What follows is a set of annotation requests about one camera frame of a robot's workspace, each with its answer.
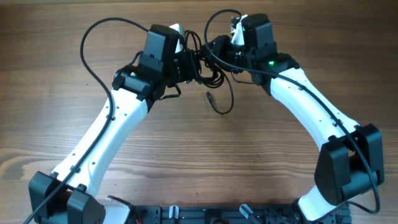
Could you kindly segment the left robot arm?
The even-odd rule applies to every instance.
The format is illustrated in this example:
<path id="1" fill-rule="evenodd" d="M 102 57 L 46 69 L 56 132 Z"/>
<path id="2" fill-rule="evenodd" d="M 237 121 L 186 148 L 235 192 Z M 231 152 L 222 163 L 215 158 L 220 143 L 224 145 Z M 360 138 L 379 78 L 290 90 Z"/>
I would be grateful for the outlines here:
<path id="1" fill-rule="evenodd" d="M 186 51 L 182 26 L 154 24 L 147 29 L 144 50 L 119 69 L 103 109 L 72 152 L 50 174 L 36 173 L 29 182 L 36 223 L 139 223 L 134 205 L 109 196 L 97 200 L 105 172 L 153 104 L 167 99 L 165 90 L 189 80 L 181 70 Z"/>

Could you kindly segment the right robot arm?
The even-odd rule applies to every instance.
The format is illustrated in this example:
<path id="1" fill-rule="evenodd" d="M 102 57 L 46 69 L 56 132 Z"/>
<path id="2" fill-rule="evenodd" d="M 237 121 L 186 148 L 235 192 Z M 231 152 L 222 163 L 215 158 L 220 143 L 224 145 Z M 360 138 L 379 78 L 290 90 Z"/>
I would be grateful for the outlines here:
<path id="1" fill-rule="evenodd" d="M 210 62 L 231 73 L 248 72 L 282 103 L 315 141 L 318 161 L 315 185 L 292 205 L 271 205 L 261 216 L 247 205 L 242 215 L 253 223 L 350 223 L 355 197 L 372 191 L 380 211 L 378 187 L 384 182 L 382 134 L 373 124 L 362 126 L 337 109 L 309 81 L 299 63 L 279 52 L 265 14 L 233 12 L 230 35 L 206 40 Z"/>

